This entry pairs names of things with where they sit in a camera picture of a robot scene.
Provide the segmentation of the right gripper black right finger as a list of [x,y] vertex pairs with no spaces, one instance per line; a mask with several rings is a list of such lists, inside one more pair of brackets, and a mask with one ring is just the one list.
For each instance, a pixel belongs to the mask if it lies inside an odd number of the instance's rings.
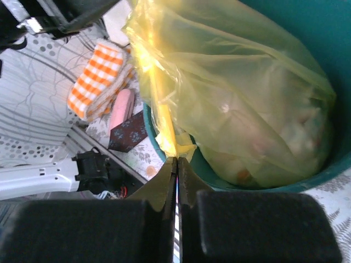
[[327,216],[301,193],[214,191],[178,159],[181,262],[341,262]]

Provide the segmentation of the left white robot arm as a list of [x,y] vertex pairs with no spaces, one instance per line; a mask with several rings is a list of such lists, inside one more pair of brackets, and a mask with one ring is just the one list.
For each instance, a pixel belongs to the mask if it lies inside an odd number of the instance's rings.
[[[30,33],[51,34],[55,39],[77,34],[108,12],[116,1],[1,1],[1,52],[17,51]],[[47,192],[103,191],[119,189],[125,168],[98,147],[73,158],[43,165],[1,169],[1,199]]]

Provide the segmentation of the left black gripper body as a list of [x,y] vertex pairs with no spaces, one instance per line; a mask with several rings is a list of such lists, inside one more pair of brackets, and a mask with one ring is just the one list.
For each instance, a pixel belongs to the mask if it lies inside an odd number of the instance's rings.
[[1,1],[1,49],[16,44],[27,33],[47,33],[52,39],[75,35],[108,12],[110,1]]

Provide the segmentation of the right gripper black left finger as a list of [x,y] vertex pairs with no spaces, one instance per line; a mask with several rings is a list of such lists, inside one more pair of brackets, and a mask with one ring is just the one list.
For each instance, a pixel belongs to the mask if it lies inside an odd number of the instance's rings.
[[177,159],[126,199],[48,200],[16,208],[1,262],[172,262]]

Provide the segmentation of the yellow plastic trash bag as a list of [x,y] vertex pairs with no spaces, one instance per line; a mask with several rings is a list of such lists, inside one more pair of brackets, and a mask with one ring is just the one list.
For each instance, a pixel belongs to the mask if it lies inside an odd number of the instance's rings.
[[198,148],[225,181],[290,185],[332,144],[336,94],[308,49],[239,1],[132,1],[125,32],[166,156]]

